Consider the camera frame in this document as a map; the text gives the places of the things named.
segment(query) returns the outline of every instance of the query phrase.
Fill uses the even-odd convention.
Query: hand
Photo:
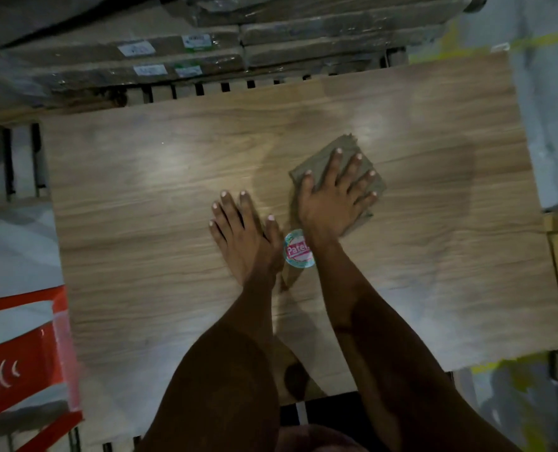
[[[313,191],[312,172],[306,172],[298,197],[298,214],[307,240],[319,236],[337,240],[363,211],[377,201],[375,192],[365,195],[367,187],[377,177],[375,171],[367,172],[358,182],[354,182],[362,158],[360,153],[354,155],[344,174],[338,177],[342,149],[336,149],[318,191]]]
[[[239,285],[243,286],[253,273],[268,276],[274,283],[284,263],[279,225],[270,215],[265,223],[265,238],[245,191],[239,196],[239,204],[238,209],[231,194],[223,191],[221,200],[212,204],[214,219],[210,221],[210,233]]]

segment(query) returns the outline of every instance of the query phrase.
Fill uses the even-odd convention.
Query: wooden board
[[[43,121],[89,442],[142,434],[239,289],[219,191],[290,226],[288,172],[343,134],[388,184],[344,241],[444,370],[558,348],[558,291],[505,54]],[[314,269],[275,328],[328,395],[355,389]]]

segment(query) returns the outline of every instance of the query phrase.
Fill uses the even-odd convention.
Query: barcode label
[[[159,76],[168,74],[166,67],[163,65],[134,66],[132,69],[134,69],[134,72],[140,76]]]
[[[136,55],[151,55],[155,53],[155,48],[149,41],[141,41],[139,43],[133,43],[130,45],[118,46],[118,49],[120,49],[120,52],[124,54],[124,57],[134,57]]]
[[[204,74],[199,65],[189,66],[186,68],[175,68],[175,71],[180,78],[194,78],[195,76],[201,76]]]
[[[183,35],[182,37],[185,49],[199,51],[212,47],[212,38],[210,35]]]

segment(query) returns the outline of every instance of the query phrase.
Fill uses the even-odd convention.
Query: gray cleaning cloth
[[[313,172],[314,177],[314,188],[315,190],[320,186],[320,183],[325,178],[325,169],[327,168],[327,164],[329,163],[329,159],[331,158],[331,154],[337,148],[342,148],[342,164],[340,165],[340,171],[343,172],[346,168],[346,165],[350,161],[353,155],[357,154],[358,152],[362,151],[358,147],[356,137],[350,135],[343,135],[340,136],[335,141],[329,143],[326,147],[317,152],[309,159],[305,160],[304,163],[300,164],[292,171],[290,171],[289,175],[292,177],[292,181],[296,187],[296,197],[298,196],[298,190],[300,188],[300,184],[302,183],[302,178],[306,171],[311,170]],[[356,181],[358,181],[367,171],[373,169],[373,164],[371,161],[363,154],[363,159],[361,160],[361,165],[358,170],[358,176]],[[372,191],[377,192],[377,196],[380,197],[381,194],[386,189],[386,183],[383,181],[381,176],[378,174],[375,181],[367,187],[367,193],[371,193]],[[351,231],[357,229],[361,225],[365,224],[373,217],[373,213],[369,210],[363,212],[360,217],[348,228],[346,233],[350,233]]]

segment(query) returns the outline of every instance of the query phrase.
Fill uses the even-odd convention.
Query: person's right hand
[[[377,200],[377,194],[365,195],[377,173],[370,170],[358,182],[354,182],[362,154],[354,155],[344,174],[339,177],[342,150],[336,149],[331,156],[325,180],[318,191],[313,191],[314,178],[307,171],[298,197],[298,215],[304,235],[309,237],[337,239]]]

